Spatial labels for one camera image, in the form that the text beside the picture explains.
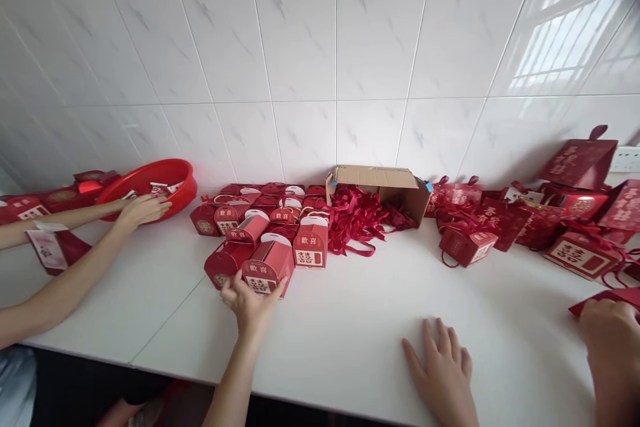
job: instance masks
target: white countertop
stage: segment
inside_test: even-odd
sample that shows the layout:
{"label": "white countertop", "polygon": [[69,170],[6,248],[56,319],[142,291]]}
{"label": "white countertop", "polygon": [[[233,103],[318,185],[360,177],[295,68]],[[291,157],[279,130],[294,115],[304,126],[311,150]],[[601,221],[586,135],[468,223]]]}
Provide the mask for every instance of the white countertop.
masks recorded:
{"label": "white countertop", "polygon": [[[28,344],[216,384],[237,336],[235,318],[203,271],[219,239],[182,214],[135,232],[99,285],[60,326]],[[95,240],[106,224],[78,230]],[[295,270],[255,372],[254,391],[328,410],[435,425],[406,371],[400,339],[420,319],[455,326],[474,359],[481,424],[593,424],[586,351],[567,308],[603,290],[522,246],[468,269],[440,262],[432,220],[377,241],[371,258],[330,256]],[[30,246],[0,254],[0,306],[48,279]]]}

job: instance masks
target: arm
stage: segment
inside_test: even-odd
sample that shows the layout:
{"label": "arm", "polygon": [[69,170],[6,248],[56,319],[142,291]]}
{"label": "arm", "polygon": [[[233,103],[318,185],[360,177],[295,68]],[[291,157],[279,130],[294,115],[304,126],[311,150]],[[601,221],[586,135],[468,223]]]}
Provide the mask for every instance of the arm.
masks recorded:
{"label": "arm", "polygon": [[51,280],[33,297],[0,309],[0,350],[62,322],[100,280],[138,225],[160,218],[171,206],[164,197],[138,197],[113,227],[68,270]]}
{"label": "arm", "polygon": [[267,297],[256,294],[242,280],[239,270],[227,280],[221,295],[238,320],[238,341],[216,387],[203,427],[244,427],[247,419],[253,370],[273,307],[287,285],[287,278]]}
{"label": "arm", "polygon": [[[119,212],[129,205],[129,202],[130,200],[116,200],[109,203],[102,203],[101,205],[52,213],[51,215],[39,217],[35,220],[47,222],[48,224],[63,224],[69,228],[69,230],[73,230],[94,220]],[[33,220],[20,220],[12,224],[0,226],[0,250],[28,243],[29,239],[24,232],[25,230],[34,230],[35,228]]]}

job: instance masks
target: cardboard box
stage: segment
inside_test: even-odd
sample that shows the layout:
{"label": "cardboard box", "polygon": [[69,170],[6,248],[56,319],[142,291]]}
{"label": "cardboard box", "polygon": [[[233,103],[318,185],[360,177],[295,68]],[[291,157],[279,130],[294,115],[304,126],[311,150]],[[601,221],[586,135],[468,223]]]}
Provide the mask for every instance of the cardboard box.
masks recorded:
{"label": "cardboard box", "polygon": [[227,229],[225,237],[230,242],[243,242],[245,244],[257,244],[260,236],[269,225],[269,217],[263,211],[252,210],[253,214],[247,216],[237,227]]}
{"label": "cardboard box", "polygon": [[244,261],[255,251],[253,244],[223,242],[205,261],[205,272],[213,286],[222,290],[229,277],[233,277]]}
{"label": "cardboard box", "polygon": [[296,268],[324,270],[327,268],[329,221],[320,217],[305,217],[300,221],[293,241]]}
{"label": "cardboard box", "polygon": [[[463,267],[468,267],[488,256],[497,240],[498,236],[490,232],[476,232],[465,235],[459,230],[446,227],[439,247],[444,254],[450,255]],[[457,267],[457,265],[445,265],[447,267]]]}
{"label": "cardboard box", "polygon": [[208,237],[220,237],[220,230],[213,219],[214,215],[215,206],[205,202],[196,207],[195,210],[189,214],[189,217],[198,234]]}
{"label": "cardboard box", "polygon": [[281,242],[263,242],[249,260],[242,264],[242,275],[258,294],[268,295],[282,282],[289,281],[280,296],[285,297],[293,275],[293,252]]}
{"label": "cardboard box", "polygon": [[401,196],[406,212],[415,220],[416,228],[420,226],[429,203],[430,192],[426,182],[415,177],[409,169],[337,165],[329,172],[325,185],[329,206],[338,183],[357,185],[362,190],[378,193],[381,201]]}
{"label": "cardboard box", "polygon": [[560,236],[544,257],[590,280],[604,276],[623,261],[617,250],[602,250],[597,242],[579,232]]}
{"label": "cardboard box", "polygon": [[595,294],[592,297],[589,297],[587,300],[583,300],[579,304],[575,304],[573,307],[569,307],[569,311],[579,317],[582,314],[582,310],[585,307],[585,304],[588,300],[604,300],[610,299],[614,302],[627,302],[629,305],[634,307],[636,310],[640,310],[640,288],[626,288],[626,289],[611,289],[605,290],[604,292],[600,292],[599,294]]}

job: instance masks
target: white ceramic tile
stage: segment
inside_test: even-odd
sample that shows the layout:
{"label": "white ceramic tile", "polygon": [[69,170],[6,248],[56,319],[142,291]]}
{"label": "white ceramic tile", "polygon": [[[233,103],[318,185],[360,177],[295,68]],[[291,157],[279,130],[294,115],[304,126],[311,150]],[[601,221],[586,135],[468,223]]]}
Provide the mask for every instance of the white ceramic tile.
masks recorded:
{"label": "white ceramic tile", "polygon": [[108,104],[50,0],[0,0],[0,7],[67,105]]}
{"label": "white ceramic tile", "polygon": [[427,0],[411,97],[483,97],[523,0]]}
{"label": "white ceramic tile", "polygon": [[395,167],[405,100],[337,102],[337,162]]}
{"label": "white ceramic tile", "polygon": [[160,105],[124,105],[113,110],[143,163],[182,157]]}
{"label": "white ceramic tile", "polygon": [[640,0],[614,35],[580,93],[640,93]]}
{"label": "white ceramic tile", "polygon": [[335,0],[256,3],[272,99],[335,99]]}
{"label": "white ceramic tile", "polygon": [[0,12],[0,77],[25,105],[64,105],[40,65]]}
{"label": "white ceramic tile", "polygon": [[406,98],[425,0],[337,0],[337,97]]}
{"label": "white ceramic tile", "polygon": [[42,108],[32,113],[75,172],[104,169],[104,161],[73,119],[73,110]]}
{"label": "white ceramic tile", "polygon": [[269,101],[254,0],[183,2],[213,101]]}
{"label": "white ceramic tile", "polygon": [[572,95],[634,0],[525,0],[492,96]]}
{"label": "white ceramic tile", "polygon": [[601,138],[626,145],[640,131],[640,95],[576,97],[566,122],[570,138],[588,138],[596,125],[608,125]]}
{"label": "white ceramic tile", "polygon": [[163,105],[163,110],[199,187],[238,181],[213,104]]}
{"label": "white ceramic tile", "polygon": [[160,102],[211,102],[182,1],[115,2]]}
{"label": "white ceramic tile", "polygon": [[409,100],[398,167],[421,178],[451,179],[460,169],[484,104],[483,98]]}
{"label": "white ceramic tile", "polygon": [[157,103],[113,0],[52,0],[113,105]]}
{"label": "white ceramic tile", "polygon": [[104,169],[124,174],[144,164],[112,107],[78,107],[69,114],[100,154]]}
{"label": "white ceramic tile", "polygon": [[215,110],[238,181],[284,181],[271,104],[219,103]]}
{"label": "white ceramic tile", "polygon": [[324,183],[335,166],[335,102],[274,103],[285,182]]}
{"label": "white ceramic tile", "polygon": [[25,177],[29,187],[55,188],[73,183],[73,166],[45,130],[24,109],[3,112],[2,151]]}
{"label": "white ceramic tile", "polygon": [[489,98],[459,177],[478,175],[488,188],[533,181],[564,139],[572,97]]}

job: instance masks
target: red string handle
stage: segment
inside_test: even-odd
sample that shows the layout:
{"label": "red string handle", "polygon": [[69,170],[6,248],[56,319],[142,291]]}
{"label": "red string handle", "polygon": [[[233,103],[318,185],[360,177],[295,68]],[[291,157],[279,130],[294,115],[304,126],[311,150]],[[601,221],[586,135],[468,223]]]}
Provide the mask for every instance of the red string handle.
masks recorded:
{"label": "red string handle", "polygon": [[609,128],[608,125],[598,125],[591,130],[589,134],[589,140],[598,140]]}

